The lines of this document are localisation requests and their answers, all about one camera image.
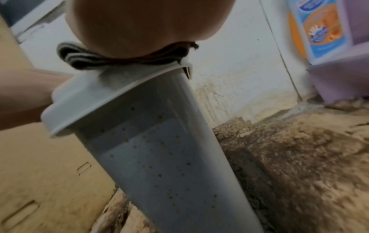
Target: hand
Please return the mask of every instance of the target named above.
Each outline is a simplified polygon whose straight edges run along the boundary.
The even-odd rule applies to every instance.
[[[66,21],[90,50],[110,58],[148,55],[213,36],[235,0],[67,0]]]
[[[69,78],[39,69],[0,71],[0,130],[40,121],[53,90]]]

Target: folded cloth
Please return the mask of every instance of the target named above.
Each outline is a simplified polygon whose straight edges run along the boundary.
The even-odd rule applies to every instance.
[[[180,63],[182,58],[188,55],[190,48],[197,49],[199,46],[195,42],[177,42],[139,58],[114,59],[91,52],[82,44],[64,42],[59,44],[57,52],[58,56],[73,68],[79,70],[92,70],[112,65],[163,65],[174,61]]]

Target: gray plastic cup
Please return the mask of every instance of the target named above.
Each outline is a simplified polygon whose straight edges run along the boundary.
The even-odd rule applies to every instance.
[[[134,87],[68,128],[160,232],[263,232],[183,69]]]

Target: white wall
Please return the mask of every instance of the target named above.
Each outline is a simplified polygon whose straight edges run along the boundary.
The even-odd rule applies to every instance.
[[[255,122],[297,103],[298,95],[279,50],[287,57],[287,68],[298,88],[309,92],[306,79],[300,78],[305,65],[299,60],[296,63],[298,58],[289,47],[288,25],[284,25],[287,15],[279,11],[284,0],[262,2],[269,22],[276,20],[271,23],[274,35],[260,1],[239,0],[223,28],[211,39],[199,42],[200,48],[190,53],[194,65],[191,86],[211,127],[239,116]],[[21,47],[35,67],[76,73],[55,52],[58,43],[71,40],[76,38],[61,16],[30,35]]]

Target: cup lid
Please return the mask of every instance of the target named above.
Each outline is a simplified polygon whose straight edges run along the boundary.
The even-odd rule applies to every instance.
[[[187,58],[179,64],[112,66],[102,70],[82,71],[54,90],[53,104],[41,115],[51,137],[73,134],[70,125],[118,96],[161,74],[185,69],[191,79],[192,64]]]

